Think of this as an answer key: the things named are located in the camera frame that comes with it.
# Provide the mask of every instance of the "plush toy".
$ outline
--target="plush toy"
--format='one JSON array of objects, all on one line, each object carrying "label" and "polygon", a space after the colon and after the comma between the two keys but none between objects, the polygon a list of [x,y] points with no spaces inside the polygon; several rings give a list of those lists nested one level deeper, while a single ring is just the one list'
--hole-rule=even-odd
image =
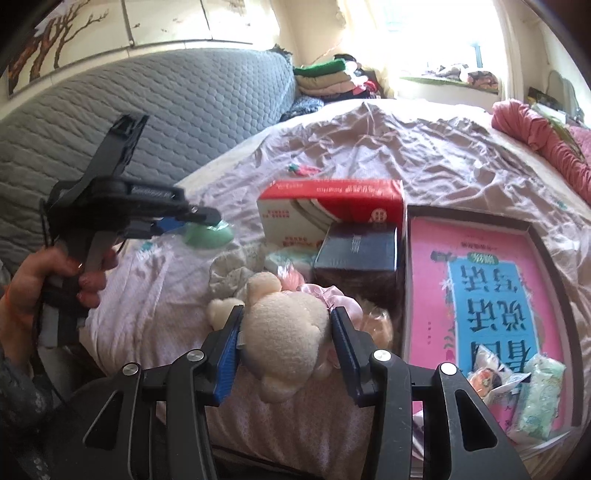
[{"label": "plush toy", "polygon": [[[246,310],[241,324],[241,361],[261,380],[266,403],[292,397],[308,379],[325,378],[330,346],[329,310],[323,300],[302,291],[281,291],[269,272],[253,275],[246,284]],[[237,299],[213,300],[207,318],[222,328]]]}]

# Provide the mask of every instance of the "gray quilted mattress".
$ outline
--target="gray quilted mattress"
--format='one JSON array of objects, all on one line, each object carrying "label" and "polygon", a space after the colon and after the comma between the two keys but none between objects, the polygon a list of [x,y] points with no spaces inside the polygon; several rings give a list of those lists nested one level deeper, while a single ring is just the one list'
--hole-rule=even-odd
[{"label": "gray quilted mattress", "polygon": [[0,122],[0,259],[42,245],[57,180],[78,179],[114,120],[151,115],[126,175],[173,184],[279,121],[296,84],[280,53],[218,48],[121,60],[59,83]]}]

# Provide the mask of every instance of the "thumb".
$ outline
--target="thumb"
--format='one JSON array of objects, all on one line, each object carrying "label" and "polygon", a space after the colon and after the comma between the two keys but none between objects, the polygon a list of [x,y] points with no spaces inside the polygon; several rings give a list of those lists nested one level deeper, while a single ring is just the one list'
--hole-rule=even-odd
[{"label": "thumb", "polygon": [[49,247],[30,255],[20,268],[24,274],[37,278],[49,275],[73,277],[80,271],[80,262],[68,257],[57,247]]}]

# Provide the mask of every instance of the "metal screw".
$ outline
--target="metal screw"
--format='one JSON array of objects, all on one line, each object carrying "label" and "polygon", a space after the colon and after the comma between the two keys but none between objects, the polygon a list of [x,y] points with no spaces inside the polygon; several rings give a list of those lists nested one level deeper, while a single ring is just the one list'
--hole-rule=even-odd
[{"label": "metal screw", "polygon": [[123,374],[127,377],[135,375],[139,371],[139,367],[136,364],[127,364],[123,367]]},{"label": "metal screw", "polygon": [[446,362],[441,364],[441,371],[446,375],[455,375],[457,373],[457,367],[454,364]]},{"label": "metal screw", "polygon": [[374,358],[380,362],[387,362],[392,358],[392,354],[387,350],[376,350],[374,352]]},{"label": "metal screw", "polygon": [[200,360],[203,360],[204,357],[205,353],[203,353],[201,350],[191,350],[189,353],[187,353],[187,360],[190,362],[199,362]]}]

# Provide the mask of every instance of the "green label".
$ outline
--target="green label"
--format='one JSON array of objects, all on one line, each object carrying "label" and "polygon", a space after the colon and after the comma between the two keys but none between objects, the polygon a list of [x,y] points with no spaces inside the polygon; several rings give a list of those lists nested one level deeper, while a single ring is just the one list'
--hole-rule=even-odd
[{"label": "green label", "polygon": [[474,263],[481,263],[484,265],[498,265],[499,259],[492,254],[483,254],[480,252],[468,253],[468,260]]}]

